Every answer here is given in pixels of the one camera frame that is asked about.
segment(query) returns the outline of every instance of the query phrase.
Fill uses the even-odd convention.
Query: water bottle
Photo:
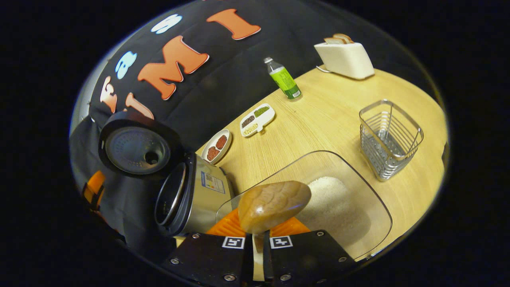
[[[290,100],[301,95],[301,90],[283,65],[273,61],[271,57],[265,58],[264,63],[267,64],[267,72],[269,72],[269,75]]]

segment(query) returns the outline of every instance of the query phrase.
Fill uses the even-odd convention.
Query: divided white tray
[[[264,113],[262,113],[261,115],[259,115],[258,117],[255,117],[255,119],[253,121],[251,121],[251,123],[249,123],[248,125],[246,125],[246,127],[242,127],[243,125],[243,122],[251,117],[251,116],[255,116],[254,112],[262,107],[269,107],[269,110],[265,111]],[[241,135],[244,136],[244,137],[249,137],[251,135],[253,135],[254,133],[256,132],[260,132],[264,129],[264,126],[267,125],[270,121],[273,120],[274,118],[274,115],[275,115],[275,112],[274,112],[274,109],[269,105],[269,104],[261,104],[260,106],[258,106],[257,108],[255,108],[254,110],[252,110],[247,116],[245,116],[240,122],[239,122],[239,129],[241,130]],[[248,133],[248,134],[244,134],[244,131],[249,129],[250,127],[252,127],[253,125],[257,124],[257,128],[254,129],[252,132]]]
[[[225,145],[223,146],[222,149],[219,149],[219,148],[216,148],[217,150],[220,151],[220,153],[218,155],[216,155],[215,158],[213,158],[213,160],[209,161],[207,159],[207,153],[209,152],[209,149],[211,147],[216,147],[216,142],[220,139],[220,137],[224,135],[226,136],[226,143]],[[232,142],[232,135],[230,134],[230,131],[227,130],[227,129],[224,129],[224,130],[221,130],[219,132],[217,132],[213,137],[211,137],[211,139],[207,142],[206,144],[206,147],[203,149],[202,151],[202,155],[201,155],[201,158],[203,160],[205,160],[206,162],[209,162],[210,164],[215,164],[217,163],[224,155],[225,153],[227,152],[228,150],[228,147],[230,146],[230,143]]]

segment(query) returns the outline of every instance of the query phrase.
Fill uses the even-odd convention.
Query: stainless steel body
[[[360,111],[361,149],[380,181],[402,170],[423,140],[423,130],[400,107],[388,100]]]
[[[232,187],[223,171],[199,156],[196,156],[194,176],[191,210],[179,235],[207,232],[216,223],[216,212],[220,206],[233,197]]]

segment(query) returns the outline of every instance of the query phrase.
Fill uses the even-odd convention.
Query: rice cooker label
[[[221,179],[215,178],[210,174],[206,174],[205,172],[202,172],[202,186],[217,191],[219,193],[225,194],[225,187],[223,186],[223,181],[221,181]]]

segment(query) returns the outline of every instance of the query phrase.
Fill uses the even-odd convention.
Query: black cloth
[[[262,30],[233,40],[225,27],[206,22],[211,15],[230,8],[237,9],[240,17]],[[172,14],[183,18],[162,34],[150,31]],[[153,216],[161,182],[114,174],[104,167],[97,154],[100,129],[111,115],[109,107],[99,100],[105,77],[111,76],[110,83],[118,97],[116,111],[125,108],[126,96],[132,92],[136,100],[152,111],[155,120],[176,131],[182,145],[194,152],[218,130],[277,89],[263,63],[265,57],[272,57],[293,77],[299,77],[322,64],[313,45],[334,33],[347,34],[362,43],[375,68],[402,77],[432,95],[425,72],[402,46],[367,21],[336,7],[304,0],[194,1],[149,22],[109,60],[93,90],[90,117],[78,124],[69,139],[77,185],[83,186],[97,170],[103,171],[106,182],[102,215],[125,236],[130,248],[158,261],[171,248],[168,239],[158,234]],[[137,76],[145,64],[163,63],[162,47],[179,35],[199,53],[209,54],[210,59],[194,73],[183,73],[184,81],[176,83],[174,94],[163,101],[157,89],[138,81]],[[128,51],[137,53],[137,59],[119,80],[115,67]]]

